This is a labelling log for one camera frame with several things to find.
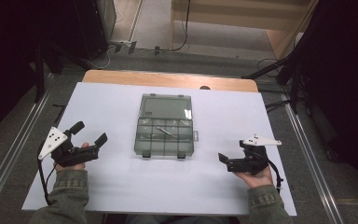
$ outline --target person's left hand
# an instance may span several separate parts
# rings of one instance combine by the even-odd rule
[[[88,147],[88,146],[89,146],[89,143],[86,142],[86,143],[83,143],[83,145],[81,147]],[[62,167],[59,164],[57,164],[55,167],[57,172],[64,171],[64,170],[84,170],[85,168],[86,168],[85,162],[76,164],[74,166],[68,166],[68,167]]]

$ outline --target jacket sleeve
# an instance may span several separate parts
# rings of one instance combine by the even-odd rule
[[[281,196],[274,186],[262,186],[248,190],[249,213],[252,224],[293,223]]]
[[[30,224],[87,223],[84,210],[89,201],[87,171],[57,172],[56,183],[48,200],[52,205],[37,210],[31,217]]]

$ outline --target gray floor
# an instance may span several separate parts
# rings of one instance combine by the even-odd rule
[[[197,26],[198,24],[193,24],[191,28],[194,30]],[[145,34],[143,26],[137,27],[134,38],[137,38],[140,46],[163,45],[162,40],[162,42],[156,44],[154,42],[156,41],[155,37],[149,36],[146,38],[145,35],[142,35]],[[220,37],[227,40],[226,35],[224,35],[227,32],[227,27],[220,27],[220,29],[224,31],[219,33]],[[197,42],[198,39],[191,35],[188,39],[190,47],[198,45],[196,51],[190,52],[185,49],[184,52],[161,52],[155,55],[155,52],[151,50],[136,49],[131,54],[129,54],[127,48],[122,48],[119,52],[111,50],[109,51],[110,64],[104,69],[192,73],[238,78],[257,71],[257,66],[261,68],[273,63],[273,61],[264,61],[258,64],[261,59],[270,58],[272,55],[270,46],[266,42],[265,34],[257,30],[242,32],[253,37],[249,37],[247,39],[248,44],[242,46],[244,51],[240,52],[241,54],[231,51],[229,48],[232,48],[232,46],[230,45],[228,45],[229,48],[226,48],[229,42],[225,42],[222,44],[223,46],[220,45],[220,48],[218,48],[218,45],[214,45],[219,43],[216,40],[217,35],[214,35],[214,38],[209,42]],[[208,46],[201,48],[202,43]],[[105,66],[107,62],[106,54],[93,61],[94,64],[101,67]],[[0,192],[0,223],[27,223],[32,215],[32,212],[21,211],[21,207],[37,171],[35,161],[37,148],[40,142],[46,138],[49,128],[57,125],[55,119],[59,116],[61,108],[54,105],[66,105],[75,84],[81,81],[85,74],[85,71],[75,64],[65,63],[64,65],[65,68],[62,74],[54,75],[55,81],[51,86],[46,105],[27,141],[21,148],[21,154]],[[276,74],[277,72],[273,71],[258,78],[256,80],[258,88],[260,90],[280,91],[280,87],[274,81]],[[31,89],[24,95],[17,106],[0,124],[0,165],[15,140],[21,125],[34,106],[34,92],[35,90]],[[262,92],[262,94],[266,105],[282,100],[282,96],[278,92]],[[336,199],[338,209],[345,223],[358,223],[358,172],[346,163],[334,163],[326,158],[324,142],[312,119],[306,115],[305,106],[300,103],[298,109],[299,117],[310,140],[313,153]],[[282,164],[287,175],[286,181],[289,182],[291,187],[298,212],[298,216],[293,217],[294,222],[330,223],[285,107],[270,112],[268,117],[275,137],[283,142],[283,145],[279,147]],[[102,218],[102,214],[88,213],[89,223],[101,223]],[[242,223],[247,223],[246,220],[246,217],[241,217]]]

